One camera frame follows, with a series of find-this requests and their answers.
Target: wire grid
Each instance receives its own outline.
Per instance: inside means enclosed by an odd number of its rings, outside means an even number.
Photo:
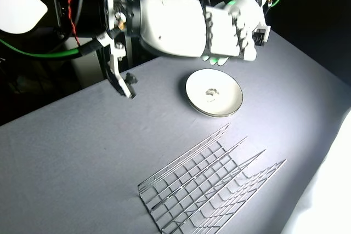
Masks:
[[[246,138],[225,150],[218,140],[228,126],[138,186],[140,197],[161,233],[216,233],[248,201],[247,195],[253,196],[277,170],[272,166],[248,178],[243,169],[263,151],[236,164],[229,154]],[[239,175],[245,183],[238,181]]]

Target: white plate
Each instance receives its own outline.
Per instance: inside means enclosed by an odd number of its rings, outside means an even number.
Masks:
[[[186,81],[185,89],[193,107],[209,116],[232,115],[242,104],[239,84],[222,71],[195,71]]]

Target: table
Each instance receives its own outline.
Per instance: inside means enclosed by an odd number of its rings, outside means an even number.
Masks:
[[[187,102],[186,78],[205,67],[240,84],[233,116]],[[229,122],[222,144],[248,136],[287,163],[221,233],[280,233],[351,107],[350,87],[274,32],[254,62],[158,58],[131,72],[133,100],[103,81],[0,127],[1,233],[157,233],[137,185]]]

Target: dark background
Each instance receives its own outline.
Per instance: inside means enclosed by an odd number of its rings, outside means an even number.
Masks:
[[[210,0],[211,5],[222,0]],[[351,85],[351,0],[281,0],[267,13],[272,29],[341,80]],[[34,42],[45,47],[47,37]],[[9,42],[18,48],[29,47]],[[133,41],[133,60],[153,56]],[[69,61],[39,63],[21,58],[0,45],[0,125],[81,89]]]

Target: wire rack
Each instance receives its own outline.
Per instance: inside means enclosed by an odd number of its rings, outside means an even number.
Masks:
[[[139,184],[140,198],[161,233],[218,232],[286,160],[248,177],[244,169],[264,151],[237,164],[218,140],[229,124]]]

